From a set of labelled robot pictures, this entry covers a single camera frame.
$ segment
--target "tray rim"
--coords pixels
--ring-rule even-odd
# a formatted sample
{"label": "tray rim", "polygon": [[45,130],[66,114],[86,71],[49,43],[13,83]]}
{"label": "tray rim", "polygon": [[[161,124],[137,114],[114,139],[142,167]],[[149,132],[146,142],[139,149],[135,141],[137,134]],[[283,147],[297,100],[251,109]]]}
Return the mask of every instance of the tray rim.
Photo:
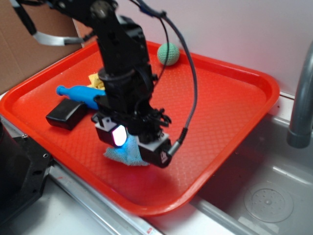
{"label": "tray rim", "polygon": [[[157,43],[148,42],[148,49],[150,54],[156,54],[157,49],[160,46]],[[96,42],[74,52],[73,54],[65,57],[64,59],[54,63],[48,68],[42,70],[41,72],[35,74],[24,82],[18,84],[10,91],[8,91],[0,101],[0,113],[6,119],[8,119],[12,124],[19,128],[24,133],[27,133],[33,139],[35,139],[40,145],[47,148],[50,146],[48,141],[38,136],[35,131],[28,127],[21,120],[17,119],[13,113],[10,112],[11,105],[20,97],[31,91],[33,88],[38,87],[44,82],[48,81],[51,77],[58,75],[62,71],[68,69],[72,65],[78,63],[82,58],[86,58],[94,53],[98,52],[98,45]],[[188,64],[185,53],[181,51],[181,57],[179,59],[180,63]],[[127,198],[121,194],[114,191],[109,185],[101,181],[89,171],[87,171],[84,166],[79,162],[72,159],[65,158],[61,162],[61,165],[65,165],[66,168],[71,170],[76,174],[77,169],[79,169],[80,174],[84,177],[84,181],[89,182],[92,187],[100,191],[101,194],[105,195],[111,199],[114,203],[121,206],[125,210],[137,214],[139,216],[153,216],[162,215],[170,212],[173,209],[177,209],[185,205],[191,198],[198,192],[200,187],[210,178],[210,176],[217,170],[213,169],[216,165],[221,165],[228,158],[228,156],[233,152],[234,147],[236,148],[242,140],[252,131],[252,129],[257,125],[257,123],[266,115],[270,108],[276,103],[279,97],[279,86],[277,82],[268,74],[259,72],[256,70],[248,69],[242,66],[234,65],[228,62],[208,58],[202,55],[192,53],[192,57],[196,68],[209,70],[215,70],[216,73],[224,75],[225,71],[232,70],[232,76],[225,75],[229,78],[236,79],[242,82],[249,83],[260,88],[266,95],[266,102],[262,108],[255,114],[253,118],[242,128],[234,138],[227,144],[227,146],[219,153],[219,157],[215,158],[210,165],[198,176],[193,184],[178,198],[173,200],[171,203],[158,206],[143,206],[135,204],[129,201]],[[53,155],[57,155],[61,149],[56,149]]]}

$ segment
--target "blue cloth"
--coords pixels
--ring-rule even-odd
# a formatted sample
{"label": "blue cloth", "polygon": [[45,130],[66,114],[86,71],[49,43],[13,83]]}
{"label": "blue cloth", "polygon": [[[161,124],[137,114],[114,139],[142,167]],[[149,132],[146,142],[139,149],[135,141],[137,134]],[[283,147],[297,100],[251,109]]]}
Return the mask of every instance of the blue cloth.
{"label": "blue cloth", "polygon": [[132,135],[127,136],[127,140],[123,146],[119,148],[107,148],[104,156],[126,165],[149,165],[149,163],[141,159],[136,138]]}

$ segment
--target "led light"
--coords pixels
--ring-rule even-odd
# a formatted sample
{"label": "led light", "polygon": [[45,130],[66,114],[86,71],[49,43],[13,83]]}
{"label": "led light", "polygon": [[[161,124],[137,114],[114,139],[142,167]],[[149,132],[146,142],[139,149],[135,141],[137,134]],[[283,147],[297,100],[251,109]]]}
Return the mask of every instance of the led light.
{"label": "led light", "polygon": [[127,133],[124,126],[119,125],[112,131],[113,140],[116,146],[122,146],[127,140]]}

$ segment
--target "red tray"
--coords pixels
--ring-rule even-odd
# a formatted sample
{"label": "red tray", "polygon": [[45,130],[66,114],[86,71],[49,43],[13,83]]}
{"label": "red tray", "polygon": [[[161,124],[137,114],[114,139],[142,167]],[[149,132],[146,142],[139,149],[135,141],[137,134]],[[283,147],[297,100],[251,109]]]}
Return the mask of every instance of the red tray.
{"label": "red tray", "polygon": [[[159,45],[149,44],[155,73],[162,65]],[[63,99],[56,87],[88,85],[102,61],[97,44],[68,56],[10,90],[0,112],[34,138],[53,157],[122,208],[140,216],[169,212],[188,202],[276,102],[279,87],[264,73],[193,55],[199,78],[199,102],[183,146],[165,169],[126,166],[103,156],[90,118],[72,130],[50,126],[45,116]],[[185,54],[165,71],[152,106],[165,108],[173,121],[165,130],[175,141],[193,101],[191,70]]]}

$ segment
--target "sink drain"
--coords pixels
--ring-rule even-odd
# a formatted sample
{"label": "sink drain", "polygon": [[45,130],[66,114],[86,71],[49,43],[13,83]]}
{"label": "sink drain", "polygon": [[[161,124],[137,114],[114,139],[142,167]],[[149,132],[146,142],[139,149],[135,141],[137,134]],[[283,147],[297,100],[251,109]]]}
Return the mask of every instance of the sink drain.
{"label": "sink drain", "polygon": [[270,183],[257,184],[248,189],[245,206],[254,218],[268,223],[287,219],[293,210],[290,194]]}

